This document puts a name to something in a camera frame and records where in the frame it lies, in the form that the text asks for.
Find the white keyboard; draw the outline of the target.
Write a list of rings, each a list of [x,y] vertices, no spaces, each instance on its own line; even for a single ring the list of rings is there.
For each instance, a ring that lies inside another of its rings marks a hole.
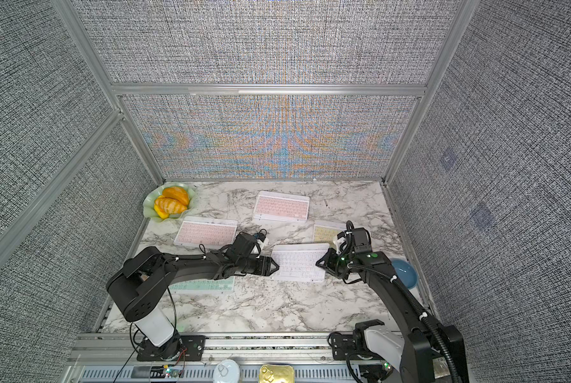
[[[279,270],[272,274],[271,279],[283,282],[323,282],[325,271],[317,267],[316,263],[330,249],[328,244],[274,246],[271,258],[279,265]]]

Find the yellow keyboard mid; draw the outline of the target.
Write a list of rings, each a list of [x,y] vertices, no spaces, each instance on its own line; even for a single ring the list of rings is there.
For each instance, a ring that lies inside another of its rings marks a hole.
[[[329,244],[335,248],[337,235],[346,230],[344,222],[316,220],[314,223],[313,242],[316,244]]]

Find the green keyboard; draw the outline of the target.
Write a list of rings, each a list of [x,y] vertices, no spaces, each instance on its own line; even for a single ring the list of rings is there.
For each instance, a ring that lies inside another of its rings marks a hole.
[[[170,290],[185,295],[228,295],[235,290],[234,279],[196,279],[170,285]]]

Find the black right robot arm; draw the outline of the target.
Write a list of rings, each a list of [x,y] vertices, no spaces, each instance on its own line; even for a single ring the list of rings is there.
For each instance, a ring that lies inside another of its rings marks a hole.
[[[396,336],[379,320],[359,322],[351,335],[333,332],[328,343],[333,357],[347,364],[355,381],[360,378],[351,362],[355,358],[382,359],[400,373],[403,382],[434,382],[435,366],[444,360],[453,382],[468,382],[467,359],[461,333],[445,327],[401,282],[391,260],[382,252],[348,257],[330,248],[316,266],[338,279],[357,273],[381,299],[396,321]]]

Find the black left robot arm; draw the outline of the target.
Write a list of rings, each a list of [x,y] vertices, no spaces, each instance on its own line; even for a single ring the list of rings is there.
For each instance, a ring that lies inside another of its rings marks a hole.
[[[158,308],[170,286],[248,274],[269,277],[279,270],[279,265],[271,257],[256,255],[257,248],[257,244],[226,245],[203,255],[172,255],[147,247],[124,262],[106,283],[106,290],[125,320],[135,324],[152,346],[161,347],[176,334],[176,325]]]

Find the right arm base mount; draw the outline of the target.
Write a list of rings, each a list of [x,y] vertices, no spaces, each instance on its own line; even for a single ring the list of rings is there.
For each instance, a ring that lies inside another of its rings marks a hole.
[[[333,359],[345,361],[355,382],[383,382],[395,370],[400,369],[404,340],[395,335],[378,319],[359,322],[351,334],[334,331],[329,334],[327,343]],[[356,372],[354,361],[382,361],[382,367],[371,370],[364,367]]]

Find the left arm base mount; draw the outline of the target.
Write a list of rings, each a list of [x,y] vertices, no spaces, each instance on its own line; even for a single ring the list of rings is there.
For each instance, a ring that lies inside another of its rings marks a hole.
[[[162,346],[154,346],[145,338],[138,347],[138,362],[200,362],[207,337],[175,334]]]

